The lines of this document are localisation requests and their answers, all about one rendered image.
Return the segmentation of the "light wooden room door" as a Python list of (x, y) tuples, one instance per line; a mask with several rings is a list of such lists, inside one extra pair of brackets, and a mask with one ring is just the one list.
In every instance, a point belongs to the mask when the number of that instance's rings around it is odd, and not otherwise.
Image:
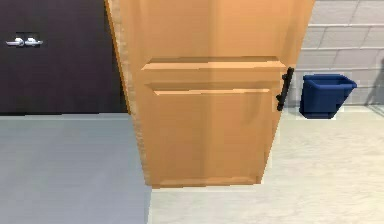
[(105, 0), (145, 183), (261, 182), (316, 0)]

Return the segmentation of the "blue bin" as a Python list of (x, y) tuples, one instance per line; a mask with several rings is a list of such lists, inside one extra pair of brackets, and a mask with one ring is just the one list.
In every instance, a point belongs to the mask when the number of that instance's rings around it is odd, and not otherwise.
[(304, 75), (299, 112), (307, 119), (331, 119), (356, 87), (341, 74)]

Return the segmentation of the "dark brown room door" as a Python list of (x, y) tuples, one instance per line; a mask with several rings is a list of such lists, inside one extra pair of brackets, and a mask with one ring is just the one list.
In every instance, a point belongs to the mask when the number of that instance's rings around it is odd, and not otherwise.
[(105, 0), (0, 0), (0, 115), (126, 111)]

